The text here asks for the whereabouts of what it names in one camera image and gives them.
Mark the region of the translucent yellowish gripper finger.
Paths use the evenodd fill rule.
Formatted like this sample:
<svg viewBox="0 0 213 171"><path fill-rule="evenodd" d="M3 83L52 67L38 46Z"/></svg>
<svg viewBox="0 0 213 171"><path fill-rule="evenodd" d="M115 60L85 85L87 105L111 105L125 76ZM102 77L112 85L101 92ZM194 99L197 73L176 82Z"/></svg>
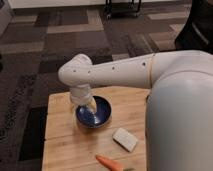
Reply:
<svg viewBox="0 0 213 171"><path fill-rule="evenodd" d="M77 109L77 105L74 104L72 107L72 124L73 124L73 129L77 129L78 128L78 121L76 118L76 109Z"/></svg>
<svg viewBox="0 0 213 171"><path fill-rule="evenodd" d="M89 103L88 103L88 108L91 112L96 112L97 111L97 104L95 99L92 99Z"/></svg>

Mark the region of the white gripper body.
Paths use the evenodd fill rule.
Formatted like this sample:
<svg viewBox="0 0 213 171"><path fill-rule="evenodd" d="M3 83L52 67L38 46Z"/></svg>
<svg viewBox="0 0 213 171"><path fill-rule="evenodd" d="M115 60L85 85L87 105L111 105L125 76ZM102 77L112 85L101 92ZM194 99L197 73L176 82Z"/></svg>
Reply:
<svg viewBox="0 0 213 171"><path fill-rule="evenodd" d="M76 105L87 105L93 99L89 84L78 85L70 88L70 100Z"/></svg>

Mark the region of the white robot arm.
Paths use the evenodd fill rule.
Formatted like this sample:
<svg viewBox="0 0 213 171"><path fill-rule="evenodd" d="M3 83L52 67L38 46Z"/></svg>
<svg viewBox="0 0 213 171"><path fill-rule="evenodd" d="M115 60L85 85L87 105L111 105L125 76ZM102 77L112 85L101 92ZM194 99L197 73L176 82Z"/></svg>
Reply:
<svg viewBox="0 0 213 171"><path fill-rule="evenodd" d="M94 84L148 89L147 171L213 171L213 54L170 51L96 65L78 54L58 77L76 104L92 100Z"/></svg>

